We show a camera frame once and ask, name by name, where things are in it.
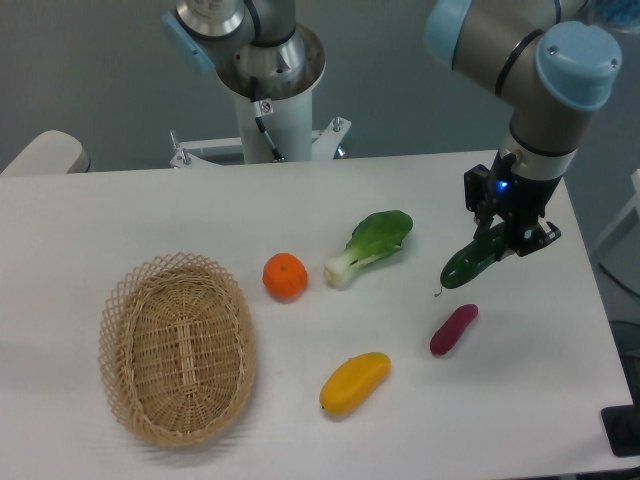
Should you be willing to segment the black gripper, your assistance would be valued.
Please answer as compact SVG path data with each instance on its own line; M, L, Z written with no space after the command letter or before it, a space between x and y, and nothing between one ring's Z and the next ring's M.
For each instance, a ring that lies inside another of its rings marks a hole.
M515 173L516 156L497 153L490 169L489 206L493 211L474 213L477 239L488 232L495 214L507 224L510 235L516 235L514 252L519 257L544 249L561 237L560 229L545 220L546 205L551 199L557 180L532 180Z

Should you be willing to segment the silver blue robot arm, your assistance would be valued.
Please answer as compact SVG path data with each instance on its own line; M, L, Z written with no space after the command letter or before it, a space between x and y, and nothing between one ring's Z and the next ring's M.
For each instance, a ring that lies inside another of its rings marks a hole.
M560 235L546 205L608 100L622 63L617 41L578 20L580 1L439 1L427 50L508 103L508 133L490 168L464 177L477 232L495 218L519 256ZM291 1L179 1L162 18L167 40L193 70L214 72L236 104L247 163L330 160L348 125L319 136L311 94L324 49Z

